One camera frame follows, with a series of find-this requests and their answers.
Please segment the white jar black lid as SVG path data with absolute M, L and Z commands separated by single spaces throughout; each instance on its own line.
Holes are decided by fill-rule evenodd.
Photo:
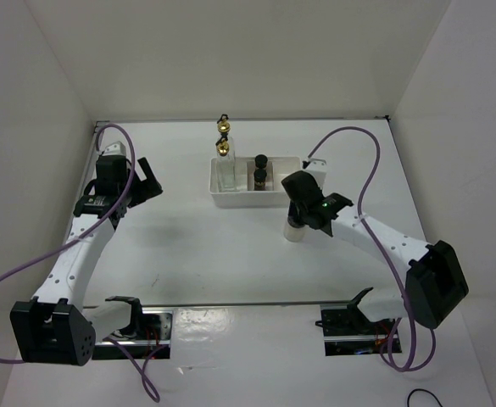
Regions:
M 289 215 L 284 225 L 283 236 L 291 243 L 299 243 L 304 239 L 307 226 L 295 216 Z

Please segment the small spice jar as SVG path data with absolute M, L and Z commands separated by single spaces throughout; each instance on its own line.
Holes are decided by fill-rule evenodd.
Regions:
M 253 179 L 254 179 L 254 191 L 264 191 L 267 180 L 266 169 L 257 168 L 253 173 Z
M 268 165 L 268 157 L 264 154 L 258 154 L 254 158 L 254 164 L 257 169 L 265 170 Z

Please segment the glass oil bottle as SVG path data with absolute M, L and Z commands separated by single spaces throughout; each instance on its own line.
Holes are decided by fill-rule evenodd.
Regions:
M 231 137 L 222 135 L 216 143 L 217 161 L 216 174 L 221 192 L 235 192 L 236 184 L 236 155 Z
M 229 139 L 231 125 L 229 123 L 228 114 L 222 114 L 221 117 L 217 120 L 216 124 L 219 133 L 219 138 L 215 145 L 219 145 L 220 143 L 227 141 Z

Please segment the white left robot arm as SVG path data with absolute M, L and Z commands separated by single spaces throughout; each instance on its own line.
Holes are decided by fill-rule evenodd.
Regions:
M 145 331 L 136 297 L 112 296 L 82 311 L 87 286 L 108 242 L 128 209 L 163 191 L 145 158 L 141 179 L 122 153 L 104 153 L 96 176 L 75 204 L 68 248 L 29 301 L 18 301 L 10 321 L 26 363 L 84 365 L 97 343 L 114 332 L 133 339 Z

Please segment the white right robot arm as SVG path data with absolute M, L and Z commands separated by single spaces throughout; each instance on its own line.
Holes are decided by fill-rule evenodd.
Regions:
M 373 217 L 360 213 L 349 198 L 325 196 L 309 172 L 299 170 L 281 181 L 298 211 L 300 223 L 352 244 L 396 272 L 398 288 L 367 289 L 354 299 L 348 324 L 368 332 L 378 321 L 412 316 L 436 329 L 468 294 L 454 248 L 407 237 Z

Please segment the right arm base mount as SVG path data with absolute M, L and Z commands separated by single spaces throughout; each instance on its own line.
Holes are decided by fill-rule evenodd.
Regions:
M 346 305 L 323 305 L 315 326 L 323 334 L 326 356 L 379 354 L 386 345 L 394 319 L 368 321 L 360 312 Z

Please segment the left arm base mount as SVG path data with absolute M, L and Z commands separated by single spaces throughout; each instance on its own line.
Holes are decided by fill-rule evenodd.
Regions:
M 136 361 L 144 361 L 150 354 L 153 360 L 170 358 L 174 310 L 163 307 L 143 307 L 142 328 L 133 333 L 111 332 L 111 337 L 124 347 Z M 114 344 L 106 341 L 96 343 L 93 360 L 127 360 Z

